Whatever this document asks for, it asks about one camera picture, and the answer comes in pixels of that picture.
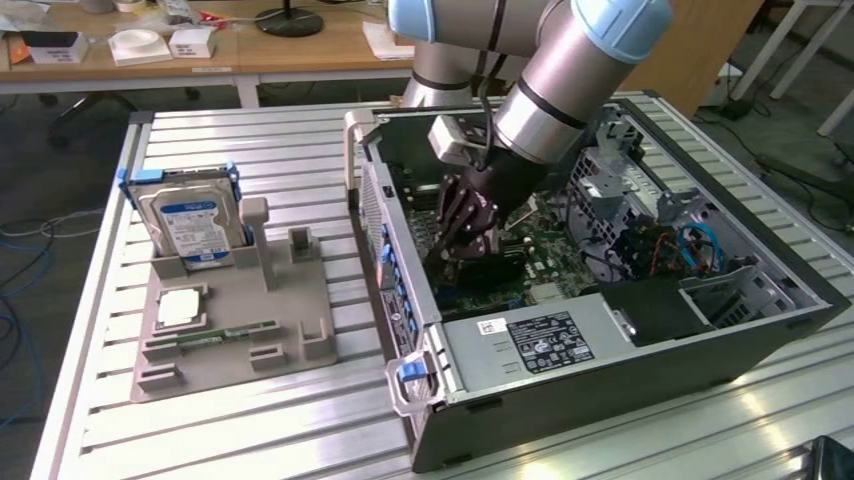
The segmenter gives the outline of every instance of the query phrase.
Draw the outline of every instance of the power supply label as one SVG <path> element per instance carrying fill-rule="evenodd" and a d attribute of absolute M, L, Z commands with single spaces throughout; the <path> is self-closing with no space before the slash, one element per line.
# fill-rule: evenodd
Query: power supply label
<path fill-rule="evenodd" d="M 507 330 L 531 373 L 547 372 L 595 358 L 570 312 L 507 323 Z"/>

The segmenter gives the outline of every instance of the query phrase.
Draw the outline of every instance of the motherboard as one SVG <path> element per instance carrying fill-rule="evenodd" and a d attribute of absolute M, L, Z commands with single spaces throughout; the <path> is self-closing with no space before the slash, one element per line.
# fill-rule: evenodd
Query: motherboard
<path fill-rule="evenodd" d="M 410 210 L 410 231 L 422 259 L 435 242 L 437 213 Z M 449 263 L 429 278 L 447 320 L 565 300 L 595 288 L 594 274 L 566 234 L 566 223 L 535 194 L 501 232 L 501 253 L 478 265 Z"/>

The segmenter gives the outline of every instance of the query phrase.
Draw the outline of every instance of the white sticker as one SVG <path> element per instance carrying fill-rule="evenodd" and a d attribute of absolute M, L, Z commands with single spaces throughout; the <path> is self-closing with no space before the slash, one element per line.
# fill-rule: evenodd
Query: white sticker
<path fill-rule="evenodd" d="M 231 67 L 194 67 L 193 73 L 229 73 Z"/>
<path fill-rule="evenodd" d="M 483 320 L 478 322 L 478 330 L 481 335 L 493 335 L 507 331 L 507 320 L 503 318 L 494 318 L 493 320 Z"/>
<path fill-rule="evenodd" d="M 178 254 L 191 262 L 229 256 L 226 229 L 215 222 L 217 202 L 178 203 L 160 207 Z"/>

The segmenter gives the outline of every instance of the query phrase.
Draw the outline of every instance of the hard drive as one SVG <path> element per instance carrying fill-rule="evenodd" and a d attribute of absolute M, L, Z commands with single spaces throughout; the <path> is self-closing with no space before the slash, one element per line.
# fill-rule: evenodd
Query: hard drive
<path fill-rule="evenodd" d="M 158 255 L 182 257 L 191 271 L 233 265 L 231 250 L 247 245 L 237 167 L 140 170 L 131 179 L 120 176 Z"/>

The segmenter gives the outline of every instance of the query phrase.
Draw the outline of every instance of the gray floor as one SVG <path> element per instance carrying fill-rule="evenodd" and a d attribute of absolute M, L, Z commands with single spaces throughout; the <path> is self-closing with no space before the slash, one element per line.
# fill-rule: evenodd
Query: gray floor
<path fill-rule="evenodd" d="M 734 55 L 736 61 L 748 65 L 756 56 L 768 34 L 746 37 Z M 785 45 L 776 60 L 789 56 L 797 45 Z M 399 94 L 403 81 L 294 84 L 267 87 L 262 90 L 269 105 L 295 103 L 335 103 L 358 100 L 381 100 Z M 752 149 L 774 155 L 809 168 L 829 178 L 842 171 L 833 166 L 838 157 L 830 140 L 814 131 L 854 86 L 854 73 L 817 57 L 785 99 L 773 102 L 768 95 L 760 98 L 769 105 L 773 117 L 756 114 L 729 125 L 742 136 Z M 144 110 L 174 111 L 189 109 L 235 108 L 237 92 L 230 87 L 202 89 L 202 98 L 190 101 L 182 89 L 127 92 L 127 97 Z M 52 218 L 75 210 L 103 205 L 111 185 L 115 162 L 122 147 L 127 114 L 111 104 L 99 105 L 67 130 L 72 139 L 70 148 L 55 151 L 46 145 L 46 130 L 54 116 L 79 95 L 60 95 L 60 105 L 44 108 L 35 96 L 22 96 L 18 105 L 0 114 L 0 223 L 20 218 Z M 0 98 L 0 105 L 11 97 Z M 717 119 L 713 112 L 701 112 Z M 740 147 L 732 134 L 722 128 L 706 125 L 704 129 L 733 155 L 756 168 L 752 155 Z M 846 119 L 834 133 L 838 139 L 854 139 L 854 118 Z M 784 178 L 772 177 L 769 183 L 800 207 L 806 196 Z M 817 215 L 834 224 L 848 221 L 845 208 L 832 198 L 818 195 Z M 82 219 L 70 229 L 86 228 L 96 218 Z M 829 232 L 852 250 L 852 239 Z M 31 245 L 42 239 L 32 239 Z M 44 280 L 26 294 L 14 299 L 20 317 L 30 326 L 38 352 L 44 364 L 47 396 L 62 364 L 64 346 L 76 311 L 78 298 L 88 267 L 94 236 L 63 239 L 55 242 L 56 265 Z M 16 270 L 27 256 L 0 249 L 0 278 Z M 0 358 L 8 352 L 8 342 L 0 344 Z M 35 374 L 27 357 L 19 353 L 11 367 L 0 372 L 0 422 L 32 396 Z M 38 447 L 42 424 L 39 416 L 47 412 L 48 402 L 27 415 L 32 423 L 15 424 L 0 430 L 0 479 L 26 478 Z"/>

